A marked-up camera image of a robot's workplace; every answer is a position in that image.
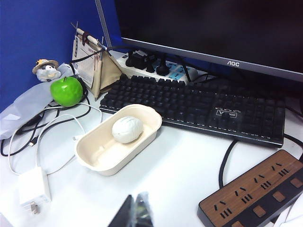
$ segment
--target stuffed toy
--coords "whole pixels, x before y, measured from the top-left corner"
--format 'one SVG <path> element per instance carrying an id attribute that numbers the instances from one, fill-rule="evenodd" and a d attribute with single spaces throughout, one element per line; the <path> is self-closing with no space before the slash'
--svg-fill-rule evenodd
<path id="1" fill-rule="evenodd" d="M 59 64 L 55 60 L 39 59 L 32 72 L 37 75 L 38 80 L 49 82 L 61 76 L 61 73 L 56 70 Z"/>

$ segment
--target green apple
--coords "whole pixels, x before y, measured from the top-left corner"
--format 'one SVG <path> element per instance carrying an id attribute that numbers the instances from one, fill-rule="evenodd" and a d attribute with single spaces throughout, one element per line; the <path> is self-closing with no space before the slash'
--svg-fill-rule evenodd
<path id="1" fill-rule="evenodd" d="M 76 105 L 82 98 L 82 85 L 74 77 L 64 77 L 52 83 L 53 99 L 62 106 Z"/>

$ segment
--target monitor screen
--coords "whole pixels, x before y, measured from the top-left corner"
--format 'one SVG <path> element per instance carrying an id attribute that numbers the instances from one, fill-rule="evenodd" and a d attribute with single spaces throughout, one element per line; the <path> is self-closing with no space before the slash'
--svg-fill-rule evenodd
<path id="1" fill-rule="evenodd" d="M 115 0 L 122 39 L 303 81 L 302 0 Z"/>

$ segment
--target paper tray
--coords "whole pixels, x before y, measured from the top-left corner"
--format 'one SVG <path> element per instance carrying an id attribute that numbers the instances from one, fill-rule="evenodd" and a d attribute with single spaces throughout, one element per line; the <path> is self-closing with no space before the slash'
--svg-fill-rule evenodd
<path id="1" fill-rule="evenodd" d="M 120 118 L 133 116 L 143 123 L 143 133 L 133 142 L 117 142 L 112 135 L 113 124 Z M 86 133 L 76 144 L 75 155 L 83 165 L 102 175 L 113 175 L 152 142 L 162 124 L 161 116 L 152 108 L 128 105 Z"/>

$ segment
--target blue wall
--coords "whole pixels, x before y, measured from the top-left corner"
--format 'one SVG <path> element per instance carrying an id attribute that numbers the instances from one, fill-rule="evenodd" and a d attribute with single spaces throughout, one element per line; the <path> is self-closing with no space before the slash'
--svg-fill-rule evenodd
<path id="1" fill-rule="evenodd" d="M 97 38 L 101 23 L 94 0 L 2 0 L 0 3 L 0 112 L 40 83 L 32 68 L 40 58 L 71 60 L 75 29 Z"/>

